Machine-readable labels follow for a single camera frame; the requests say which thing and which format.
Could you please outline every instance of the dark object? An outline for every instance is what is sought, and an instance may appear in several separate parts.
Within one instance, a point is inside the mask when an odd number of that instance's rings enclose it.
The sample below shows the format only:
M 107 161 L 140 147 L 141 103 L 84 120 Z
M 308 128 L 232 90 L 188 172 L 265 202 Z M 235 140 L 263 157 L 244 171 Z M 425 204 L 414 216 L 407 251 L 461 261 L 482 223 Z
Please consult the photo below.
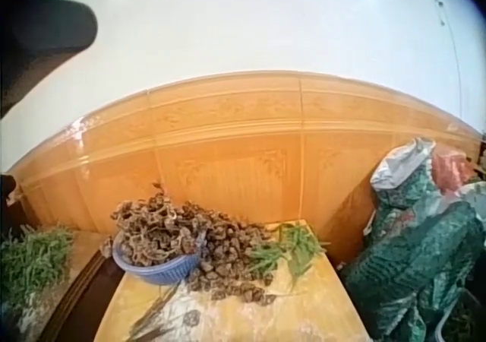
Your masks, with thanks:
M 168 334 L 170 331 L 173 331 L 174 327 L 171 328 L 162 328 L 162 327 L 157 327 L 153 329 L 150 332 L 147 332 L 146 334 L 131 339 L 129 340 L 130 342 L 151 342 L 152 340 L 155 340 L 157 337 L 162 337 L 164 334 Z
M 486 249 L 476 261 L 471 278 L 466 282 L 465 287 L 486 308 Z
M 484 308 L 467 290 L 446 311 L 435 331 L 437 342 L 480 342 L 486 340 Z
M 15 222 L 14 218 L 8 212 L 7 207 L 7 199 L 8 196 L 15 190 L 17 183 L 13 176 L 10 175 L 2 175 L 2 179 L 0 179 L 0 184 L 2 185 L 2 236 L 7 236 L 9 233 L 14 238 L 18 238 L 21 236 L 21 223 Z
M 96 17 L 67 0 L 23 0 L 2 28 L 2 117 L 61 63 L 89 47 Z
M 69 299 L 74 296 L 69 291 L 66 293 L 55 310 L 55 314 L 49 320 L 39 341 L 67 340 L 69 342 L 85 342 L 94 340 L 99 323 L 105 315 L 106 308 L 124 272 L 116 266 L 112 258 L 105 260 L 101 254 L 96 253 L 93 259 L 101 261 L 103 264 L 97 270 L 89 286 L 80 296 L 75 296 L 72 301 L 75 302 L 75 306 L 72 309 L 68 308 L 67 312 L 61 306 L 66 303 L 71 304 Z M 71 288 L 79 289 L 80 286 L 73 284 Z

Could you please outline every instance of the blue basket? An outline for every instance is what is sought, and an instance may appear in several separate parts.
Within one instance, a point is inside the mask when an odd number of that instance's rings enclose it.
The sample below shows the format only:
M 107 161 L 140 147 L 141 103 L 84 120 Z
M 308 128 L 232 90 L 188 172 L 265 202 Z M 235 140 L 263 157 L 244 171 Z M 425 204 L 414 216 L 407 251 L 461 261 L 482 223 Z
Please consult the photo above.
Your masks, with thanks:
M 200 247 L 204 242 L 205 234 L 197 238 L 198 250 L 193 255 L 184 255 L 157 266 L 147 268 L 133 266 L 123 261 L 120 250 L 122 233 L 118 233 L 113 242 L 113 259 L 124 271 L 137 275 L 142 280 L 155 285 L 173 285 L 184 280 L 200 262 Z

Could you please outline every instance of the wooden table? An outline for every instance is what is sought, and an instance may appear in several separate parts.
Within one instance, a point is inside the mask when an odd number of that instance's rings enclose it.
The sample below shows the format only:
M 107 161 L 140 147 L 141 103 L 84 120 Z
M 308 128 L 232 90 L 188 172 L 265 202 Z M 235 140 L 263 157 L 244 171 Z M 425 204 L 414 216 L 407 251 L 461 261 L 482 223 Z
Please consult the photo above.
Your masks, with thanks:
M 99 326 L 96 342 L 126 340 L 133 323 L 166 291 L 125 274 Z M 325 255 L 315 258 L 312 268 L 292 289 L 283 261 L 267 288 L 278 295 L 271 306 L 244 304 L 235 296 L 210 300 L 209 293 L 189 293 L 182 284 L 150 331 L 165 321 L 175 330 L 159 337 L 173 341 L 370 341 L 351 300 Z M 189 328 L 180 318 L 197 309 L 201 320 Z

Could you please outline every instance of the orange wall tile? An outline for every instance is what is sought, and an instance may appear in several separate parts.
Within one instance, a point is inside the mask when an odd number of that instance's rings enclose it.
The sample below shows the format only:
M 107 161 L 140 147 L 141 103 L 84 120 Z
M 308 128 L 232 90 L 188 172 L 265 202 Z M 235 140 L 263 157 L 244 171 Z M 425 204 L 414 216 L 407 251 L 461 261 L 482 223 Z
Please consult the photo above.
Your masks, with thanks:
M 174 201 L 196 201 L 236 217 L 272 223 L 297 219 L 299 133 L 230 138 L 157 149 Z
M 305 218 L 341 261 L 361 248 L 374 167 L 418 135 L 478 156 L 479 133 L 393 90 L 318 74 L 226 74 L 88 114 L 11 173 L 40 223 L 113 233 L 116 205 L 151 196 L 162 179 L 178 203 L 250 221 Z
M 153 148 L 87 163 L 76 172 L 84 201 L 102 233 L 116 231 L 110 214 L 121 201 L 149 198 L 155 193 L 151 184 L 160 180 Z

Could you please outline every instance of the fresh green sprig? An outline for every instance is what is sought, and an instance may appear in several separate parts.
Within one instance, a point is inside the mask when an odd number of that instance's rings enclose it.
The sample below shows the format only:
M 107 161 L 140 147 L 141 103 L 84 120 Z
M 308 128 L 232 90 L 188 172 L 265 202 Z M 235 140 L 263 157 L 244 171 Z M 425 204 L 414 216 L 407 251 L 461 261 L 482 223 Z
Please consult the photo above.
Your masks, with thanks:
M 304 275 L 311 268 L 312 259 L 325 252 L 315 235 L 306 226 L 282 224 L 277 229 L 278 240 L 258 245 L 251 253 L 254 265 L 251 271 L 258 271 L 262 275 L 271 273 L 277 268 L 281 258 L 287 260 L 292 282 Z
M 23 226 L 23 237 L 2 240 L 2 302 L 23 309 L 33 296 L 58 283 L 65 274 L 72 234 L 60 227 L 35 231 Z

